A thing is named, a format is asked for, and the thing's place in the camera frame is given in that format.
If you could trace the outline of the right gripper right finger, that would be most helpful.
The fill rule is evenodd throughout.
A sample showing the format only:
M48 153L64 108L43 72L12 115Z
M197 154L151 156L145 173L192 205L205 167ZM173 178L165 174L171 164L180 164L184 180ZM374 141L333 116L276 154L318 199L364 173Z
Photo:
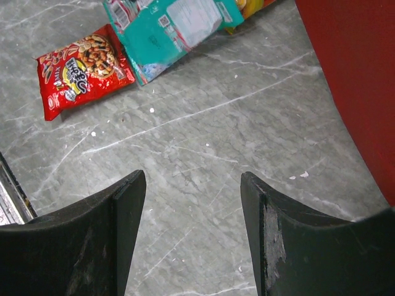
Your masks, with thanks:
M241 175L259 295L393 295L394 209L351 222Z

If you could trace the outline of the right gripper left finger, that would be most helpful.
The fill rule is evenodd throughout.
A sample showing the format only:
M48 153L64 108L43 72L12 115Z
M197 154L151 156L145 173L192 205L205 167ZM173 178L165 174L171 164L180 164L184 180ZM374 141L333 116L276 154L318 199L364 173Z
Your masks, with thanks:
M1 227L2 295L124 295L146 196L136 170L26 224Z

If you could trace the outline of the red paper bag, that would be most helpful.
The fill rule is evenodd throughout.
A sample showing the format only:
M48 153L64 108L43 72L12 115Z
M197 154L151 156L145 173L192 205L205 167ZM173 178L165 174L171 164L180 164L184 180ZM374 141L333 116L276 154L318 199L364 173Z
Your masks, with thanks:
M296 1L336 108L394 205L394 1Z

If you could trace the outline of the teal Fox's candy bag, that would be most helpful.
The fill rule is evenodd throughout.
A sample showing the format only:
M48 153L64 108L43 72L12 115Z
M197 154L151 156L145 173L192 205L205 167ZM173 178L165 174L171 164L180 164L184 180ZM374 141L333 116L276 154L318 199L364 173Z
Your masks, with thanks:
M146 85L216 31L244 18L235 1L104 1L140 85Z

